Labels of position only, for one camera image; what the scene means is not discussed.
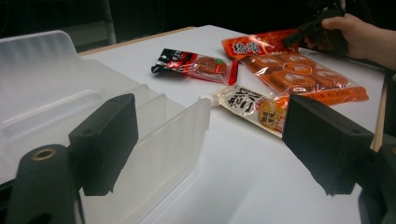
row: translucent plastic box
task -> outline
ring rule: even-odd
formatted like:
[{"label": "translucent plastic box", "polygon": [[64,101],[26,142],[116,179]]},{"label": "translucent plastic box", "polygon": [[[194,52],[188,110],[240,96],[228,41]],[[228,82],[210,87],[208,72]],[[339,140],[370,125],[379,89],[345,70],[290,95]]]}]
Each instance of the translucent plastic box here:
[{"label": "translucent plastic box", "polygon": [[185,108],[103,64],[78,57],[70,37],[48,32],[0,39],[0,182],[19,159],[67,135],[106,100],[135,96],[139,141],[113,193],[84,197],[87,223],[137,223],[194,168],[210,102]]}]

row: hole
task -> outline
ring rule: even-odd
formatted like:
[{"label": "hole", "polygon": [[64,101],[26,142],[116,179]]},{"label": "hole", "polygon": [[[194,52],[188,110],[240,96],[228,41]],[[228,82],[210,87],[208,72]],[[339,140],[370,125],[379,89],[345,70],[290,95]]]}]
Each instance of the hole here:
[{"label": "hole", "polygon": [[35,155],[33,155],[32,159],[34,161],[43,161],[43,160],[46,160],[46,159],[52,157],[53,155],[55,155],[55,153],[56,153],[56,150],[53,148],[44,148],[44,149],[37,151],[37,153],[35,153]]},{"label": "hole", "polygon": [[52,220],[52,216],[48,213],[38,215],[32,218],[28,224],[47,224]]}]

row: snack package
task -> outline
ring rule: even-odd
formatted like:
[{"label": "snack package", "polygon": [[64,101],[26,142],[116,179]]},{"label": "snack package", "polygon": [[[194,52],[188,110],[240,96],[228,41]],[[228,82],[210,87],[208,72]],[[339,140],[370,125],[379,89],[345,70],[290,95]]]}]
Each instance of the snack package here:
[{"label": "snack package", "polygon": [[268,55],[298,52],[298,43],[289,48],[282,45],[282,39],[295,30],[281,30],[257,35],[244,35],[236,38],[223,39],[221,44],[226,54],[241,60],[247,55]]},{"label": "snack package", "polygon": [[223,106],[264,130],[282,137],[286,109],[274,100],[243,86],[223,86],[216,94],[201,96],[213,106]]},{"label": "snack package", "polygon": [[191,77],[233,85],[237,79],[238,60],[222,60],[197,53],[164,49],[152,73],[176,71]]},{"label": "snack package", "polygon": [[[221,43],[227,55],[238,59],[257,76],[284,108],[292,93],[314,98],[326,105],[369,99],[362,86],[305,57],[298,51],[297,45],[283,47],[281,40],[292,32],[285,30],[246,35],[224,39]],[[259,43],[267,50],[256,47]]]},{"label": "snack package", "polygon": [[241,59],[283,107],[290,94],[301,94],[325,105],[368,100],[366,89],[300,53],[251,55]]}]

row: white table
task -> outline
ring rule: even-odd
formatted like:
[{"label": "white table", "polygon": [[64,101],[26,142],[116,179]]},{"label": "white table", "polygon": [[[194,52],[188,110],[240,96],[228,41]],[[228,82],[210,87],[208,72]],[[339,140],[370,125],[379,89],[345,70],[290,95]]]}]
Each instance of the white table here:
[{"label": "white table", "polygon": [[[150,67],[165,48],[226,58],[221,40],[240,35],[244,34],[207,25],[82,57],[190,106],[200,95],[215,93],[220,84],[159,76]],[[368,101],[332,108],[374,132],[384,81],[381,71],[307,49],[301,53],[366,88]],[[238,74],[236,84],[264,91],[244,65]],[[216,107],[196,168],[141,223],[360,223],[360,192],[357,185],[351,195],[327,196],[278,137]]]}]

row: black holder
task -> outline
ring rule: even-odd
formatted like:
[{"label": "black holder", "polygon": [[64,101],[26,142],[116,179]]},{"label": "black holder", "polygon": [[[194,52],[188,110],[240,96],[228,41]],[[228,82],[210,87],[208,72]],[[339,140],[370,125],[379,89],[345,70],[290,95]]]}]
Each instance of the black holder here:
[{"label": "black holder", "polygon": [[345,12],[341,9],[339,1],[324,0],[324,1],[311,1],[310,5],[313,9],[317,10],[317,14],[309,18],[305,23],[297,28],[297,31],[282,39],[282,45],[286,48],[291,47],[297,42],[304,40],[306,37],[314,43],[323,43],[327,33],[334,51],[337,55],[345,55],[347,53],[347,42],[345,41],[340,30],[324,30],[321,22],[326,18],[343,17]]},{"label": "black holder", "polygon": [[282,140],[326,194],[359,198],[363,224],[396,223],[396,146],[370,149],[373,134],[327,105],[290,96]]},{"label": "black holder", "polygon": [[69,134],[70,146],[26,153],[15,179],[0,188],[0,223],[85,223],[79,190],[113,190],[138,140],[134,95],[106,101]]}]

